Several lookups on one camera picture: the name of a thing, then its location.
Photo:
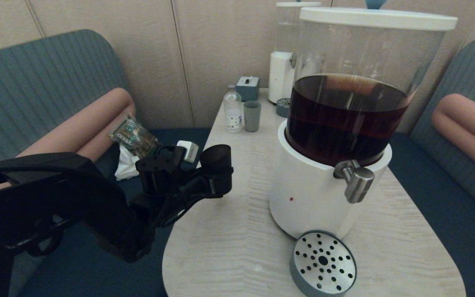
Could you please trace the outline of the black plastic cup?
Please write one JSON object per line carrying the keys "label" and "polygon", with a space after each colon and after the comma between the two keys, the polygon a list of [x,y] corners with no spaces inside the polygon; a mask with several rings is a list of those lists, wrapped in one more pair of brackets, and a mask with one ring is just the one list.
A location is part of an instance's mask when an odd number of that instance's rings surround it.
{"label": "black plastic cup", "polygon": [[215,192],[215,166],[232,166],[231,147],[226,144],[211,146],[200,155],[200,174],[209,179]]}

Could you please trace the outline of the metal dispenser tap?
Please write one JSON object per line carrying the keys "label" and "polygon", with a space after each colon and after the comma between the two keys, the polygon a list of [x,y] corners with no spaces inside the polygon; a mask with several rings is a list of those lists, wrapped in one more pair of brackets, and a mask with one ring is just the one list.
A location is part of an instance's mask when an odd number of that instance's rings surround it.
{"label": "metal dispenser tap", "polygon": [[345,180],[344,191],[347,202],[357,204],[364,200],[375,179],[375,174],[362,167],[357,160],[344,160],[335,166],[334,177]]}

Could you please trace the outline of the grey-green cup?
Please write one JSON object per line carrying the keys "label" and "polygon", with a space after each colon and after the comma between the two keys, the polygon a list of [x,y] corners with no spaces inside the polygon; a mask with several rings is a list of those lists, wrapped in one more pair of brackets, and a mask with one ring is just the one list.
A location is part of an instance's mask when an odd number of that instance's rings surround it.
{"label": "grey-green cup", "polygon": [[258,101],[247,101],[243,104],[245,130],[254,133],[259,130],[261,103]]}

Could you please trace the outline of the clear plastic bottle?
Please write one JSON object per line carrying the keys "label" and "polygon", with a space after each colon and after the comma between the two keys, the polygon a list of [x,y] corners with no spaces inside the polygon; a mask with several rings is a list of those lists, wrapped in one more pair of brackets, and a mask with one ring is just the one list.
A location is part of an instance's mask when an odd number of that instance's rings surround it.
{"label": "clear plastic bottle", "polygon": [[223,109],[226,130],[230,133],[240,132],[243,127],[242,98],[236,91],[236,85],[227,86],[227,92],[223,97]]}

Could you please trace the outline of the crumpled white tissue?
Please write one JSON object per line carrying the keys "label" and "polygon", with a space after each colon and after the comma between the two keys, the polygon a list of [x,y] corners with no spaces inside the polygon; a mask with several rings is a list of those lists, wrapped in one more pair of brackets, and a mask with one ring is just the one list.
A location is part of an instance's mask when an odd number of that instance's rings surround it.
{"label": "crumpled white tissue", "polygon": [[119,161],[114,174],[116,181],[128,180],[139,176],[139,172],[136,169],[136,162],[139,160],[139,157],[132,154],[126,147],[119,146],[119,148]]}

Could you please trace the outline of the green snack package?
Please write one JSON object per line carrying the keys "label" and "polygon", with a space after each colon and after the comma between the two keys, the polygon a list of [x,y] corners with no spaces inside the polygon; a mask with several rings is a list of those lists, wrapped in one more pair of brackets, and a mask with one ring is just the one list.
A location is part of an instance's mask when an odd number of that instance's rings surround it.
{"label": "green snack package", "polygon": [[138,158],[152,156],[162,143],[130,113],[123,113],[108,133],[109,139]]}

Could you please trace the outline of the large tea drink dispenser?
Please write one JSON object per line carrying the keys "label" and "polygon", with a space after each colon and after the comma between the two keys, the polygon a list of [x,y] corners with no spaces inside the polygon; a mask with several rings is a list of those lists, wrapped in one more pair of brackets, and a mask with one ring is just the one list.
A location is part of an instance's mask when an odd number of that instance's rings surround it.
{"label": "large tea drink dispenser", "polygon": [[458,18],[422,12],[305,7],[288,118],[270,212],[287,234],[343,238],[364,201],[347,202],[335,166],[357,160],[373,171],[367,196],[392,158],[390,138]]}

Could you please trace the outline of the small grey drip tray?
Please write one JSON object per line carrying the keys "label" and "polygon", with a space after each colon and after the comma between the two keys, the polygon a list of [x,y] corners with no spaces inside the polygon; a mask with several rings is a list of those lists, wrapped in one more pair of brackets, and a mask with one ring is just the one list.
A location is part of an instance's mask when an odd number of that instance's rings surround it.
{"label": "small grey drip tray", "polygon": [[279,99],[276,103],[276,114],[280,117],[287,118],[290,110],[290,98]]}

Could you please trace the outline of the small grey box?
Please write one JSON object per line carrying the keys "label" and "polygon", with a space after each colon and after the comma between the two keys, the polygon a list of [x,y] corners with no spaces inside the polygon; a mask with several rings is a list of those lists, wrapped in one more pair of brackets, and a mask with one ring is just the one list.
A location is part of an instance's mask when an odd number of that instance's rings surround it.
{"label": "small grey box", "polygon": [[259,77],[241,76],[236,84],[236,92],[241,96],[242,102],[258,101]]}

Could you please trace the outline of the far empty drink dispenser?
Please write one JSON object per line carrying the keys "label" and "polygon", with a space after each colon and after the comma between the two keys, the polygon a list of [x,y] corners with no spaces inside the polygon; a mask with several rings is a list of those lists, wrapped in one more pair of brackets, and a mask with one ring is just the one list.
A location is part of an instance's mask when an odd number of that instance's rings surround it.
{"label": "far empty drink dispenser", "polygon": [[301,9],[319,6],[322,2],[277,2],[275,5],[275,45],[270,55],[269,72],[269,100],[274,104],[292,94]]}

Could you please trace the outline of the pink bolster cushion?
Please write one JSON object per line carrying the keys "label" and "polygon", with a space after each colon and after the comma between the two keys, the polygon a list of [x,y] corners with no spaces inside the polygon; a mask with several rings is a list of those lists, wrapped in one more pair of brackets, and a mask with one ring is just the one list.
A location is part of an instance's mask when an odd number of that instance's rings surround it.
{"label": "pink bolster cushion", "polygon": [[444,96],[430,121],[435,130],[475,162],[475,102],[460,94]]}
{"label": "pink bolster cushion", "polygon": [[136,114],[131,95],[115,88],[17,155],[71,152],[96,162],[113,145],[109,130],[124,114]]}

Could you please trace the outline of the round grey perforated drip tray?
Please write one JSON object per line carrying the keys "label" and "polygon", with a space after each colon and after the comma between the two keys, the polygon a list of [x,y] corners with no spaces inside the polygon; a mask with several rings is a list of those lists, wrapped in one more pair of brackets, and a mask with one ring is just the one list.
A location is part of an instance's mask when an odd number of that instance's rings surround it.
{"label": "round grey perforated drip tray", "polygon": [[324,231],[308,231],[297,239],[289,271],[305,297],[344,297],[357,279],[352,252]]}

